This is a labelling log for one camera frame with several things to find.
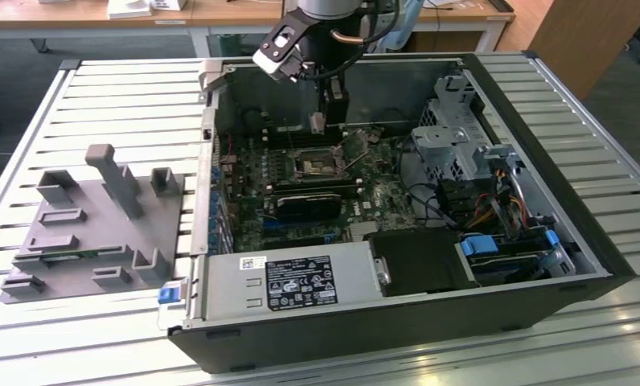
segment gray carpet floor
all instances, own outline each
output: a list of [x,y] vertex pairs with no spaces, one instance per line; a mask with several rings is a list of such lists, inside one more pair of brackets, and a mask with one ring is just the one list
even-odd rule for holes
[[[0,152],[11,153],[64,59],[117,60],[192,57],[183,36],[49,39],[39,54],[28,40],[0,40]],[[633,44],[597,84],[585,104],[640,162],[640,64]],[[0,173],[7,156],[0,156]]]

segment metal rod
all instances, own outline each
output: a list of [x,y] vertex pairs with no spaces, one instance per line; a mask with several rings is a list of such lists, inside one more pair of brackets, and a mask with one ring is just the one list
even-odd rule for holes
[[358,158],[355,158],[355,159],[351,161],[351,163],[348,163],[348,164],[346,165],[346,167],[343,168],[343,170],[346,170],[348,167],[351,167],[351,166],[355,164],[355,162],[358,162],[358,161],[360,160],[360,158],[363,158],[363,157],[367,155],[367,153],[368,153],[367,151],[366,151],[364,153],[362,153],[362,154],[358,156]]
[[364,41],[363,38],[359,38],[356,36],[344,35],[338,30],[331,30],[330,35],[334,38],[334,40],[339,43],[354,44],[356,46],[363,45],[363,41]]

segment warning label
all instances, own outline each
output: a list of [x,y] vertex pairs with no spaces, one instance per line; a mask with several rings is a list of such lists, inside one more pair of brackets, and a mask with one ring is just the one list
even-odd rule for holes
[[266,276],[267,307],[272,311],[338,302],[328,256],[268,261]]

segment blue latch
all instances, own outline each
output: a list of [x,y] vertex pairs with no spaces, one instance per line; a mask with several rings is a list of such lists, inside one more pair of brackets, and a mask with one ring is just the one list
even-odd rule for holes
[[549,239],[551,245],[557,245],[561,242],[561,240],[558,239],[558,235],[554,231],[546,231],[546,238]]
[[460,247],[466,256],[499,252],[499,247],[495,245],[494,237],[488,235],[470,236],[462,241]]
[[163,287],[157,291],[157,304],[179,302],[179,287]]

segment green circuit board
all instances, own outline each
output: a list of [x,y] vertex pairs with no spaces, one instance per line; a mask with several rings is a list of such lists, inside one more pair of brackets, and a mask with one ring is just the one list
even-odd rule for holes
[[276,157],[282,160],[283,172],[278,182],[294,183],[304,175],[294,173],[294,156],[302,159],[306,170],[318,170],[324,177],[323,159],[318,164],[304,161],[303,152],[316,149],[266,150],[263,146],[248,143],[232,168],[232,194],[229,203],[236,208],[236,225],[232,230],[236,252],[252,252],[287,246],[303,246],[303,243],[334,244],[352,241],[351,224],[374,222],[378,230],[408,229],[418,227],[406,190],[399,182],[395,164],[402,138],[379,138],[371,128],[350,133],[340,144],[342,165],[338,171],[351,179],[360,179],[360,193],[355,199],[342,201],[340,215],[327,221],[280,225],[274,216],[266,214],[270,198],[262,194],[268,183],[266,180],[266,160]]

